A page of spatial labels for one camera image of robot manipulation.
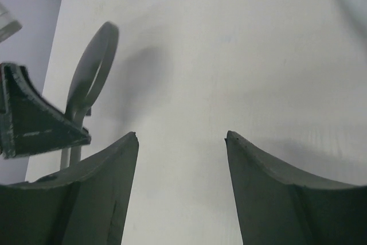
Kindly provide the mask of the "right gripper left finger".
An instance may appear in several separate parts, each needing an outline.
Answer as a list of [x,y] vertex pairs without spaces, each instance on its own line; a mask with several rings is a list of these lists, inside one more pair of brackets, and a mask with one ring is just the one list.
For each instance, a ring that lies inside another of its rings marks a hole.
[[130,132],[35,182],[1,186],[1,243],[121,244],[138,149]]

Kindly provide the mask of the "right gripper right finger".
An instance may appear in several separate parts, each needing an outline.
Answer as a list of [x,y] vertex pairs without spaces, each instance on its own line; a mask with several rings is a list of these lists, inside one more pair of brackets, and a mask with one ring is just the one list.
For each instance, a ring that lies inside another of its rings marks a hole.
[[244,244],[365,244],[366,187],[306,172],[240,134],[225,139]]

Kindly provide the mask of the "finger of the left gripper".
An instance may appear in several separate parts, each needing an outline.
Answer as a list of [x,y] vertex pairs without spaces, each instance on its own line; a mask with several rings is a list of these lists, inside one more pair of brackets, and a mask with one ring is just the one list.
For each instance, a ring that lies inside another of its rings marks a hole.
[[1,63],[1,155],[5,159],[89,145],[88,130],[35,89],[25,66]]

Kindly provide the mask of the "grey shower head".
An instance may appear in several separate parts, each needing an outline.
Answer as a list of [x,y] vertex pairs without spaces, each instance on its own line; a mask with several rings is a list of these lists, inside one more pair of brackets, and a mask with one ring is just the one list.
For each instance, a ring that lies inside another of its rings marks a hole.
[[110,21],[98,29],[87,45],[68,92],[66,118],[83,126],[109,75],[118,46],[119,29]]

